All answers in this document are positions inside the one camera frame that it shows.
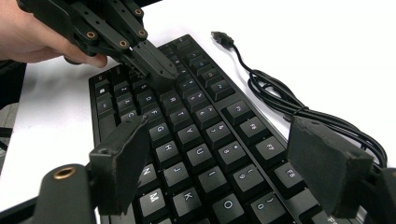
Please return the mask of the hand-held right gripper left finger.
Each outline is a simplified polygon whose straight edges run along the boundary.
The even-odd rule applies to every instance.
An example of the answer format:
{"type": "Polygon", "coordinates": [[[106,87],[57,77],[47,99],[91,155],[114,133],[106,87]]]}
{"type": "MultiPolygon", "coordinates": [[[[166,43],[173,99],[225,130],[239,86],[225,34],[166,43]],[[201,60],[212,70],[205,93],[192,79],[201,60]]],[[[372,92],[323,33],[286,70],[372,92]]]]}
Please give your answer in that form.
{"type": "Polygon", "coordinates": [[[101,215],[127,213],[150,151],[148,122],[148,116],[124,121],[90,152],[92,174],[99,184],[101,215]]]}

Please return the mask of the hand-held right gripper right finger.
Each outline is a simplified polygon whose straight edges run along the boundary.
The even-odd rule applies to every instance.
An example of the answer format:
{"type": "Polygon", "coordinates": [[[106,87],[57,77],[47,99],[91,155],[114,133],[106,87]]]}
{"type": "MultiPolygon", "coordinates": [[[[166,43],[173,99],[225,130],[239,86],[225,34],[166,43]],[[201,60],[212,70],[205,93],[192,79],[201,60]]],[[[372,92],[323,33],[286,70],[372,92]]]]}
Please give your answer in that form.
{"type": "Polygon", "coordinates": [[[372,170],[374,158],[324,124],[295,117],[287,147],[290,164],[329,215],[356,216],[355,196],[361,180],[372,170]]]}

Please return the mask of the black computer keyboard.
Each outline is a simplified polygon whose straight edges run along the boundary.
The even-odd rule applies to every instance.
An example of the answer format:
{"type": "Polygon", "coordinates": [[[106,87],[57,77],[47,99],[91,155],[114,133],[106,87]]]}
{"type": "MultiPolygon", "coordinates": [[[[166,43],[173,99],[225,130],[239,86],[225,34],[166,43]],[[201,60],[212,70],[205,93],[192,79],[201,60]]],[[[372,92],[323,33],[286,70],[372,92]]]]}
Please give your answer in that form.
{"type": "Polygon", "coordinates": [[[126,214],[102,224],[362,224],[324,212],[286,141],[190,36],[164,44],[175,87],[153,90],[118,65],[91,77],[93,139],[148,116],[148,161],[126,214]]]}

